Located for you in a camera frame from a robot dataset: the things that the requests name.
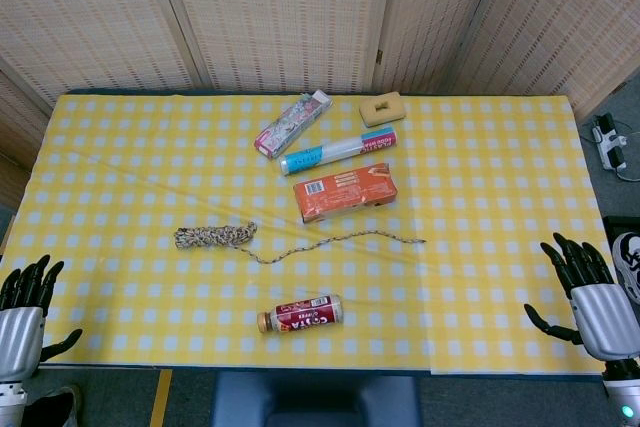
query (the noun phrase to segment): rope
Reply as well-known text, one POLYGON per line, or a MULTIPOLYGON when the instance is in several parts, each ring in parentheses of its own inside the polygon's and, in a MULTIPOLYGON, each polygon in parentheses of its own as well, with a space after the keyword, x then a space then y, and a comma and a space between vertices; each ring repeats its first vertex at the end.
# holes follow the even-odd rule
POLYGON ((286 252, 283 252, 275 259, 265 260, 261 257, 258 257, 258 255, 254 254, 250 250, 245 249, 244 247, 240 247, 240 244, 249 242, 253 238, 257 230, 258 226, 255 224, 255 222, 249 222, 246 227, 233 227, 231 225, 225 225, 224 227, 196 227, 194 229, 182 227, 178 229, 173 234, 173 236, 175 237, 176 247, 178 249, 188 249, 190 247, 207 247, 209 245, 230 247, 232 249, 236 249, 244 252, 245 254, 248 254, 253 260, 260 264, 275 264, 276 262, 280 262, 282 259, 290 256, 291 254, 296 254, 298 252, 308 252, 331 242, 339 242, 363 235, 381 235, 383 237, 388 237, 390 239, 397 240, 398 242, 402 242, 403 244, 423 244, 426 242, 426 240, 423 239, 398 237, 397 235, 390 234, 389 232, 385 232, 383 230, 361 230, 359 232, 353 232, 351 234, 328 237, 308 247, 297 247, 295 249, 290 249, 286 252))

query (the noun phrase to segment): dark chair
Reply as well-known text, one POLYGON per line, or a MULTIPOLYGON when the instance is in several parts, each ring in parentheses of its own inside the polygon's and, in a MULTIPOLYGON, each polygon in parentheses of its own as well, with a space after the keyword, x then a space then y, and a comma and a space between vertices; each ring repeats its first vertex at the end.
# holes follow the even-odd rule
POLYGON ((420 427, 413 377, 344 372, 221 372, 212 427, 420 427))

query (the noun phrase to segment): pink box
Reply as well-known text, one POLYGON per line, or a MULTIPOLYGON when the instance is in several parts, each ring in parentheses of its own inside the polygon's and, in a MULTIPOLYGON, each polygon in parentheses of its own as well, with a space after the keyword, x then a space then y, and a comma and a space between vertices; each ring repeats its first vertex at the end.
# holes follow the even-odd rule
POLYGON ((304 94, 264 129, 253 145, 270 159, 278 157, 320 114, 331 107, 332 102, 321 90, 316 90, 313 95, 304 94))

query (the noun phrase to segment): yellow checkered tablecloth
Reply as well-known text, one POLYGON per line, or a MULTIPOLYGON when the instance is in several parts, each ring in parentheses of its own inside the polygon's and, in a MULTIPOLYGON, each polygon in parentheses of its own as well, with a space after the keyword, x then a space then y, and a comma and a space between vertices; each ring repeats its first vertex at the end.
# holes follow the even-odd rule
MULTIPOLYGON (((566 97, 404 97, 399 145, 282 177, 253 147, 297 96, 62 96, 14 224, 3 277, 64 259, 45 342, 82 327, 64 363, 440 372, 596 372, 580 347, 542 335, 523 302, 572 325, 538 243, 553 231, 607 251, 566 97), (292 186, 388 162, 397 200, 303 225, 292 186), (179 251, 178 227, 241 225, 275 256, 179 251), (262 335, 256 312, 337 293, 344 324, 262 335)), ((362 97, 334 105, 288 150, 366 131, 362 97)))

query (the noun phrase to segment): blue label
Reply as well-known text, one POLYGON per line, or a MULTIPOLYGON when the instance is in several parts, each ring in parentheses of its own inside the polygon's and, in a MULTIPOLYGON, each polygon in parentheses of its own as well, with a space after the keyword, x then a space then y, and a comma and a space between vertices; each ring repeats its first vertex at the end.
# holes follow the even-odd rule
POLYGON ((360 138, 362 140, 367 140, 367 139, 371 139, 373 137, 378 137, 380 135, 392 134, 392 133, 393 133, 393 127, 385 127, 384 129, 375 130, 375 131, 370 132, 368 134, 362 134, 360 136, 360 138))
POLYGON ((319 145, 318 147, 285 155, 284 159, 287 161, 287 168, 290 174, 308 169, 322 160, 322 146, 319 145))

